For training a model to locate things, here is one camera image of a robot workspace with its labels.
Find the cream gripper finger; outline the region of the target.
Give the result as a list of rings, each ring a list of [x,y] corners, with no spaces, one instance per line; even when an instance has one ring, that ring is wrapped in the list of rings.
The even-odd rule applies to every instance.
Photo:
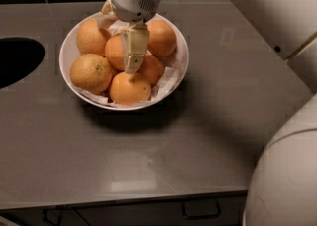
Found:
[[[136,73],[147,52],[149,31],[144,21],[131,22],[127,29],[121,31],[125,50],[124,66],[126,73]]]
[[[118,21],[119,18],[113,9],[112,1],[106,0],[101,14],[97,17],[97,25],[99,29],[108,29],[112,24]]]

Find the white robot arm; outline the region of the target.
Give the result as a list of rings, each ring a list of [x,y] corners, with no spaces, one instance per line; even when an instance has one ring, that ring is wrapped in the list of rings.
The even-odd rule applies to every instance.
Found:
[[[244,226],[316,226],[317,0],[172,0],[189,80],[156,114],[108,120],[125,145],[178,115],[149,157],[180,195],[247,194]]]

